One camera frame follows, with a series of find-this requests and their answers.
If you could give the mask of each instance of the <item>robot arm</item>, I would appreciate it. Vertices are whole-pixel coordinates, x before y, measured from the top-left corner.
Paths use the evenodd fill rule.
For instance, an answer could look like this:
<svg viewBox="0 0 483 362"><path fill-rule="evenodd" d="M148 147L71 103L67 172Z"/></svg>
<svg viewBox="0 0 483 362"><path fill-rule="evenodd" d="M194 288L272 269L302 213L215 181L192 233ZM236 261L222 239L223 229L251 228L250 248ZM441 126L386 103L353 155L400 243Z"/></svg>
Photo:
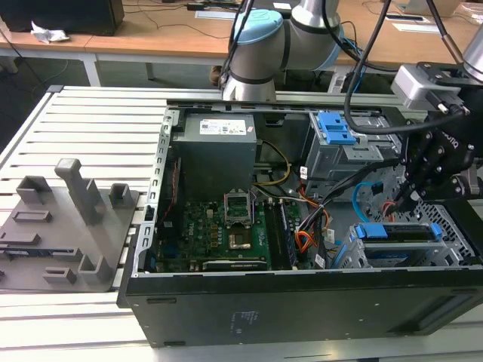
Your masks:
<svg viewBox="0 0 483 362"><path fill-rule="evenodd" d="M400 68L392 90L408 108L428 111L425 122L446 115L458 119L403 139L400 161L405 166L405 182L395 195L399 210L412 210L418 197L440 202L483 195L483 182L476 174L483 158L482 81L483 26L462 63Z"/></svg>
<svg viewBox="0 0 483 362"><path fill-rule="evenodd" d="M328 1L327 13L331 28L342 36L338 4L339 0ZM234 24L235 33L244 16L246 12ZM321 0L301 0L286 21L276 11L253 10L229 64L223 99L275 102L272 77L278 69L323 70L335 63L338 54L322 19Z"/></svg>

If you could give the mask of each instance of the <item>aluminum profile table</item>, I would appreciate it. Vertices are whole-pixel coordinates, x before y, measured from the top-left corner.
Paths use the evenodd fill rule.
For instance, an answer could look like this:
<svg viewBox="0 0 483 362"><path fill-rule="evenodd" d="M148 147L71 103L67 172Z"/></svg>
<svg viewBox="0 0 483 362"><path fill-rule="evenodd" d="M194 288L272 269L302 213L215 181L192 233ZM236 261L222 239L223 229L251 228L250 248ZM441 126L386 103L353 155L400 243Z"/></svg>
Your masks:
<svg viewBox="0 0 483 362"><path fill-rule="evenodd" d="M94 177L100 188L120 181L142 193L132 235L142 217L166 99L219 98L212 90L100 87L65 87L45 94L0 156L0 225L19 199L15 188L23 176L42 175L51 185L61 185L54 165L59 158L77 157L83 175ZM343 96L280 93L278 99L324 104L340 103ZM407 112L391 96L355 96L354 102L399 106ZM0 360L483 360L483 307L424 337L151 349L131 310L115 304L125 258L126 252L108 293L0 290ZM323 326L322 314L314 318Z"/></svg>

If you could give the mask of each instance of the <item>black cable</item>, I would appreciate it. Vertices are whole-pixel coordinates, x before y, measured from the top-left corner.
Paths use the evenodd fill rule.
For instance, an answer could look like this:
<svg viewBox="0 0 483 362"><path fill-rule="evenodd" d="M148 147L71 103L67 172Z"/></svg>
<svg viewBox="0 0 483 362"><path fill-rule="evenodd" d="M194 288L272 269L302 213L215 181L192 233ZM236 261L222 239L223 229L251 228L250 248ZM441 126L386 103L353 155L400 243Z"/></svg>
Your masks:
<svg viewBox="0 0 483 362"><path fill-rule="evenodd" d="M388 167L395 167L399 164L399 160L397 158L391 158L389 160L385 160L382 162L377 162L374 164L368 164L364 166L357 172L353 173L352 175L341 179L338 183L336 183L329 192L322 198L321 204L325 205L333 198L342 195L347 189L357 185L363 179L365 179L371 172L379 170L381 168L388 168Z"/></svg>
<svg viewBox="0 0 483 362"><path fill-rule="evenodd" d="M343 46L342 41L339 39L339 37L334 33L334 30L331 28L331 26L329 24L329 19L328 19L328 16L327 16L327 0L321 0L321 6L322 6L322 19L324 21L325 28L328 31L329 35L336 42L336 44L339 45L339 48L342 49L344 53L346 53L354 61L356 61L356 62L360 61L361 58L357 54L349 51L348 49L346 49L346 47ZM367 57L364 60L364 66L366 66L368 68L379 70L381 72L397 72L398 71L398 69L386 68L385 66L376 66L374 64L371 64L367 61Z"/></svg>
<svg viewBox="0 0 483 362"><path fill-rule="evenodd" d="M432 17L435 19L435 23L438 27L441 37L448 35L445 25L443 24L443 20L441 20L441 17L439 16L438 9L436 9L435 3L432 0L426 0L426 3L428 4L428 8L431 10Z"/></svg>
<svg viewBox="0 0 483 362"><path fill-rule="evenodd" d="M12 48L12 50L17 53L17 55L19 56L19 58L21 60L23 60L23 62L25 63L26 66L29 67L30 69L30 72L32 72L32 74L37 78L38 82L45 88L45 90L47 90L47 87L45 87L45 84L42 82L42 80L40 79L40 77L38 76L37 73L35 73L35 71L33 70L33 68L30 66L29 62L27 62L26 58L24 58L22 56L22 54L19 53L19 51L14 47L14 45L10 42L10 40L8 40L8 38L5 36L5 34L3 33L2 29L0 29L0 33L2 34L3 38L7 41L8 45L10 45L10 48Z"/></svg>
<svg viewBox="0 0 483 362"><path fill-rule="evenodd" d="M235 25L236 25L236 22L238 20L238 16L240 14L240 11L245 6L245 2L246 2L246 0L242 0L240 2L240 5L238 6L238 9L236 11L235 19L233 20L232 31L231 31L230 37L229 37L230 40L229 40L228 57L225 59L225 61L223 62L223 65L221 67L220 85L221 85L221 81L222 81L223 76L230 69L230 64L232 62L233 56L235 55L236 48L238 47L238 40L240 39L240 36L242 35L243 28L245 27L245 24L248 21L248 18L250 16L251 9L252 9L253 4L254 4L253 1L250 2L249 5L247 6L247 8L245 9L245 12L244 12L245 15L243 16L243 20L241 21L240 29L236 33L235 38L233 38L233 36L235 34Z"/></svg>
<svg viewBox="0 0 483 362"><path fill-rule="evenodd" d="M359 48L358 43L357 43L357 29L355 28L355 24L350 20L346 20L346 21L343 21L342 23L340 23L340 25L344 25L344 24L350 24L352 26L352 29L354 30L354 44L357 48Z"/></svg>
<svg viewBox="0 0 483 362"><path fill-rule="evenodd" d="M374 31L371 35L371 38L369 39L368 46L366 47L364 53L362 54L362 57L355 68L354 76L352 77L352 80L349 84L349 89L347 90L346 99L344 101L344 118L347 124L355 132L359 132L363 134L391 134L391 133L413 133L420 130L428 130L431 128L441 127L444 124L451 123L456 120L460 120L463 115L462 109L458 109L456 112L454 112L454 114L445 115L434 121L428 121L420 124L408 124L408 125L399 126L399 127L381 127L381 128L366 127L366 126L359 126L354 122L354 119L350 114L351 112L350 102L352 99L352 95L354 94L354 89L360 77L362 67L364 66L365 61L368 58L368 55L371 52L372 47L374 46L374 42L376 41L377 36L379 35L379 31L381 27L383 26L384 18L386 17L386 14L390 5L391 5L391 0L386 0L384 2L383 10L381 11L381 14L377 21L376 27L374 28Z"/></svg>

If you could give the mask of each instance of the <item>white paper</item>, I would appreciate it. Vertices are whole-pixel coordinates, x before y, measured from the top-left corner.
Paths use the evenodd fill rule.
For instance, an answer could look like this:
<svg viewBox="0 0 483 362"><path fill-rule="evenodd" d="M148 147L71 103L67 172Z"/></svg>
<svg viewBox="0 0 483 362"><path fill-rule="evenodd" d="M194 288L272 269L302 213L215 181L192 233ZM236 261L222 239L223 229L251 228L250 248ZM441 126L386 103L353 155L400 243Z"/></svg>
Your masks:
<svg viewBox="0 0 483 362"><path fill-rule="evenodd" d="M199 122L199 134L245 136L247 128L244 119L204 119Z"/></svg>
<svg viewBox="0 0 483 362"><path fill-rule="evenodd" d="M287 4L286 2L274 2L273 6L275 9L283 9L283 10L291 10L292 7L290 4Z"/></svg>
<svg viewBox="0 0 483 362"><path fill-rule="evenodd" d="M436 25L416 25L416 24L397 24L393 23L400 32L425 32L427 34L439 34Z"/></svg>
<svg viewBox="0 0 483 362"><path fill-rule="evenodd" d="M30 34L35 36L38 41L42 43L48 44L51 41L64 41L69 40L69 37L63 30L49 30L41 28L40 26L36 26L35 23L32 21L32 30Z"/></svg>

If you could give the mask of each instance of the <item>wooden desk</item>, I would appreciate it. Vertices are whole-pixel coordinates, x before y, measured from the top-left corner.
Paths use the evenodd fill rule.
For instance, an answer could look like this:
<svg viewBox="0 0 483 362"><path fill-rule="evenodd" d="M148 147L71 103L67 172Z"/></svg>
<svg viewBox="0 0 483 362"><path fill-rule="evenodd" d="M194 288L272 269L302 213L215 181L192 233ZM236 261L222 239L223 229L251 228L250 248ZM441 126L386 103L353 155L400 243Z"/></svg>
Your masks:
<svg viewBox="0 0 483 362"><path fill-rule="evenodd" d="M126 5L137 4L137 0L124 2ZM149 0L139 2L154 5ZM11 40L25 57L82 60L93 86L101 83L97 62L103 60L146 63L148 78L153 78L152 63L220 65L227 55L232 21L197 19L193 11L176 9L177 4L173 7L175 10L171 6L126 6L125 21L113 37L72 35L71 41L43 44L29 33L14 33ZM358 43L362 48L374 30L381 8L382 4L379 2L340 0L340 18L355 24ZM392 5L391 11L398 11L395 5ZM445 19L444 23L462 50L478 30L477 25L472 25L469 20L461 17ZM187 26L173 26L174 24L189 25L216 38ZM352 27L347 25L344 29L347 36L353 38ZM0 39L0 55L15 55L4 39ZM390 21L383 24L369 59L372 63L392 66L422 60L440 63L453 61L438 35L400 32ZM345 76L353 63L352 59L341 52L335 68L336 73Z"/></svg>
<svg viewBox="0 0 483 362"><path fill-rule="evenodd" d="M355 24L358 42L362 48L368 43L374 30L382 4L367 3L364 0L341 0L338 13L342 21L350 20ZM136 4L136 1L125 1L125 4ZM125 7L127 11L138 11L139 8ZM145 12L126 14L125 22L115 37L93 36L86 45L87 51L122 53L122 54L154 54L179 57L214 57L224 58L227 55L227 39L215 39L203 35L186 26L167 26L168 24L188 24L217 37L228 36L232 22L229 20L196 19L194 12L179 8L174 11L149 11L153 8L141 8ZM478 29L461 17L444 20L444 23L455 42L465 49ZM353 37L350 26L344 28L349 37ZM399 65L416 63L421 60L448 63L452 58L448 50L436 34L421 34L398 31L390 21L386 21L381 29L376 44L371 52L373 63ZM337 63L353 64L344 53Z"/></svg>

